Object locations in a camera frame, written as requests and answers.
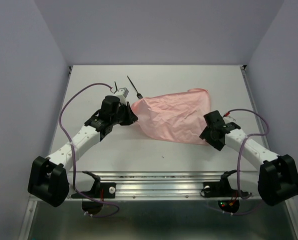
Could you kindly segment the pink satin napkin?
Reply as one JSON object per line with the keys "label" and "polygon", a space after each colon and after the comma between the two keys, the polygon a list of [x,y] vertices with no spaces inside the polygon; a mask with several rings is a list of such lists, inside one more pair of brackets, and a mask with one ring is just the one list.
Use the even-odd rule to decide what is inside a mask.
{"label": "pink satin napkin", "polygon": [[148,137],[181,144],[206,146],[200,134],[207,126],[204,115],[211,110],[209,92],[193,88],[186,92],[145,97],[131,106],[140,129]]}

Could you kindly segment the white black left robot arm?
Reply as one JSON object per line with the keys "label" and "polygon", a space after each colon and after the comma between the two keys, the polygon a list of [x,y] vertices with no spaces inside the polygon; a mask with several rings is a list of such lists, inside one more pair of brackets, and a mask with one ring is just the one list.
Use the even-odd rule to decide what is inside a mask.
{"label": "white black left robot arm", "polygon": [[74,164],[111,133],[115,125],[129,126],[137,120],[125,95],[115,93],[106,96],[101,108],[71,140],[49,156],[38,156],[33,161],[28,192],[53,207],[61,205],[75,192],[73,179],[68,178]]}

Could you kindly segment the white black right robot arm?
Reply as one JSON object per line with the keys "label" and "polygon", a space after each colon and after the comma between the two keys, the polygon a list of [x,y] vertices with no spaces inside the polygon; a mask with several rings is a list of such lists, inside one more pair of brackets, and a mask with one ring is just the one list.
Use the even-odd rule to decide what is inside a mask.
{"label": "white black right robot arm", "polygon": [[204,182],[205,198],[237,197],[247,200],[259,196],[275,206],[298,195],[298,171],[288,154],[270,151],[246,134],[242,128],[217,110],[204,115],[206,127],[200,138],[218,151],[229,147],[238,153],[237,168],[224,172],[219,181]]}

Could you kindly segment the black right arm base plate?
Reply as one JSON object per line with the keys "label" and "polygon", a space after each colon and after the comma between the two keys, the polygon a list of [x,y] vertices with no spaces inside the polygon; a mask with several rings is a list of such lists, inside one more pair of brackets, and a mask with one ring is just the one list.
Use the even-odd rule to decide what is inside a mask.
{"label": "black right arm base plate", "polygon": [[233,184],[236,184],[237,180],[232,180],[232,183],[230,183],[229,177],[237,177],[237,170],[224,172],[218,181],[203,182],[203,188],[200,191],[200,196],[204,198],[225,198],[240,196],[247,197],[254,194],[249,191],[244,191],[242,189],[242,184],[240,184],[241,193],[238,193],[238,187],[233,187]]}

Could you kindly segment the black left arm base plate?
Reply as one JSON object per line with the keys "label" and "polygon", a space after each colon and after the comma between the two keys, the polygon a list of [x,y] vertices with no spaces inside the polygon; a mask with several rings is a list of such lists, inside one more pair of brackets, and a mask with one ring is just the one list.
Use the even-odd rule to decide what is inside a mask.
{"label": "black left arm base plate", "polygon": [[102,180],[86,170],[76,174],[76,187],[84,195],[95,199],[114,199],[116,194],[115,182]]}

